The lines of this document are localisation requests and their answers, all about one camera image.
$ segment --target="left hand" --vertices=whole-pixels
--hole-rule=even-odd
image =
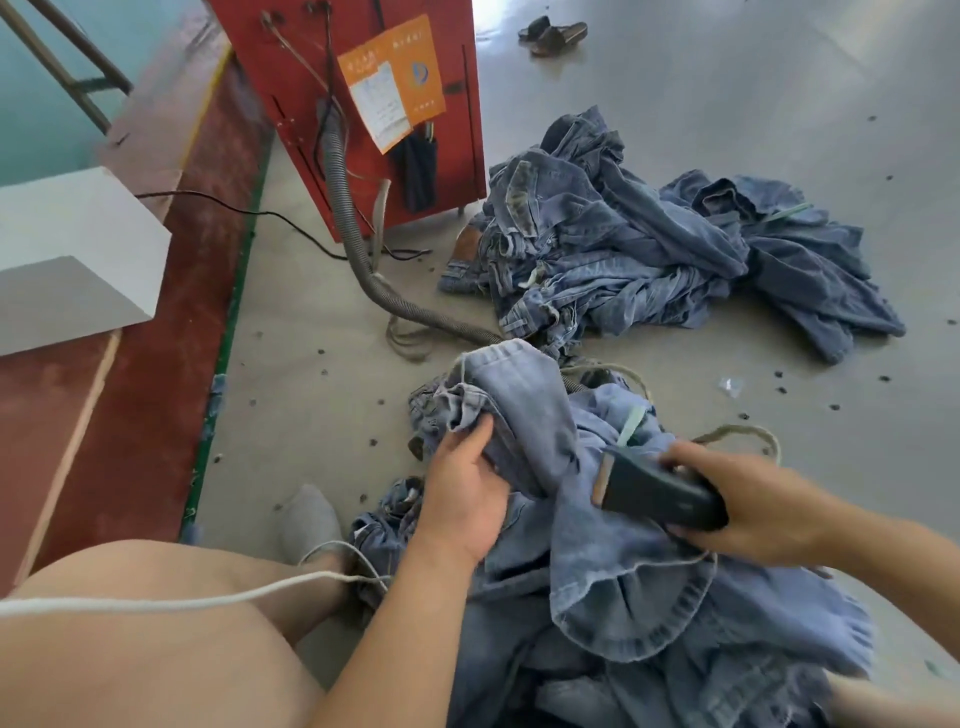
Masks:
[[[473,431],[447,432],[430,462],[415,538],[431,540],[474,569],[487,555],[507,515],[510,486],[483,455],[493,416]]]

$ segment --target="denim fabric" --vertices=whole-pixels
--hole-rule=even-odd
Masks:
[[[765,222],[804,203],[786,182],[711,182],[693,170],[656,190],[622,168],[623,149],[593,107],[492,167],[490,197],[470,221],[483,232],[477,256],[451,261],[440,289],[488,291],[504,333],[539,333],[555,358],[587,327],[697,327],[735,281],[796,321],[830,363],[849,352],[855,330],[905,333],[869,283],[861,228],[815,207]]]
[[[862,228],[831,223],[829,213],[816,207],[763,222],[804,201],[796,187],[756,177],[710,182],[694,170],[663,190],[701,214],[740,217],[752,251],[751,286],[796,321],[830,364],[850,352],[855,330],[906,333],[893,307],[869,282],[870,270],[860,257]]]
[[[646,414],[632,447],[656,453],[673,440],[622,383],[568,396],[556,362],[510,340],[462,355],[411,405],[428,451],[448,427],[493,413],[485,454],[513,489],[472,578],[451,726],[522,710],[578,726],[805,726],[825,667],[869,665],[870,620],[832,582],[718,559],[590,504],[602,449],[634,407]],[[419,493],[395,488],[354,528],[361,550],[393,568]]]

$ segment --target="right hand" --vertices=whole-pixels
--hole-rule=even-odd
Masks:
[[[702,474],[723,496],[730,516],[719,531],[673,526],[670,531],[704,550],[763,566],[829,566],[832,543],[844,530],[844,513],[855,508],[759,455],[677,441],[660,462]]]

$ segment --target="sandal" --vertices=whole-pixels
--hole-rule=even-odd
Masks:
[[[543,31],[550,27],[550,18],[546,15],[541,15],[539,18],[534,20],[530,25],[524,28],[518,33],[520,36],[521,43],[532,43],[537,38],[543,35]]]
[[[538,58],[559,56],[587,37],[587,23],[551,25],[537,38],[530,52]]]

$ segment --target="orange label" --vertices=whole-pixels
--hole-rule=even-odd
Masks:
[[[419,123],[446,111],[426,14],[381,33],[337,60],[360,118],[381,153]]]

